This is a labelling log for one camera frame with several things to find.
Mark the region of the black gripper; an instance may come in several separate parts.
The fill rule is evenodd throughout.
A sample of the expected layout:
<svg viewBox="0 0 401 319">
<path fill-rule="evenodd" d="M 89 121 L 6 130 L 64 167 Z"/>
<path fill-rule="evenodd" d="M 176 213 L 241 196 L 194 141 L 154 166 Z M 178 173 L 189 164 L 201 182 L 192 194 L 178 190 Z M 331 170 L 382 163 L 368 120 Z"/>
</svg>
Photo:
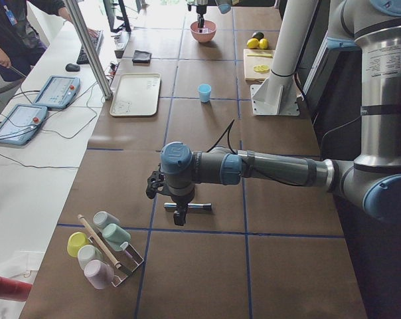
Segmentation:
<svg viewBox="0 0 401 319">
<path fill-rule="evenodd" d="M 201 33 L 204 28 L 204 14 L 206 13 L 205 5 L 197 5 L 197 17 L 198 17 L 198 32 Z"/>
<path fill-rule="evenodd" d="M 176 226 L 186 223 L 187 206 L 195 197 L 195 184 L 189 168 L 178 169 L 177 172 L 166 172 L 158 165 L 147 179 L 146 195 L 153 199 L 157 194 L 169 196 L 176 204 L 173 220 Z"/>
</svg>

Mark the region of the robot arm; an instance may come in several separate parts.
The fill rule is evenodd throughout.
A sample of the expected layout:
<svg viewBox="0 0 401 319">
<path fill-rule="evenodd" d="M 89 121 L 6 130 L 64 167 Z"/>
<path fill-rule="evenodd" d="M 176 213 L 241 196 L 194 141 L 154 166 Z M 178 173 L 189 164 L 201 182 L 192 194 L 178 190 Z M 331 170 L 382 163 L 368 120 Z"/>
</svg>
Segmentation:
<svg viewBox="0 0 401 319">
<path fill-rule="evenodd" d="M 168 195 L 184 225 L 198 183 L 236 185 L 243 177 L 323 187 L 388 223 L 401 223 L 401 1 L 332 1 L 327 46 L 362 51 L 361 153 L 352 161 L 291 158 L 167 144 L 146 194 Z"/>
<path fill-rule="evenodd" d="M 186 4 L 188 11 L 191 11 L 192 7 L 196 8 L 197 27 L 200 29 L 200 32 L 204 29 L 204 15 L 206 14 L 208 6 L 216 5 L 222 14 L 228 13 L 232 7 L 232 1 L 228 0 L 214 0 L 212 3 L 208 0 L 186 0 Z"/>
</svg>

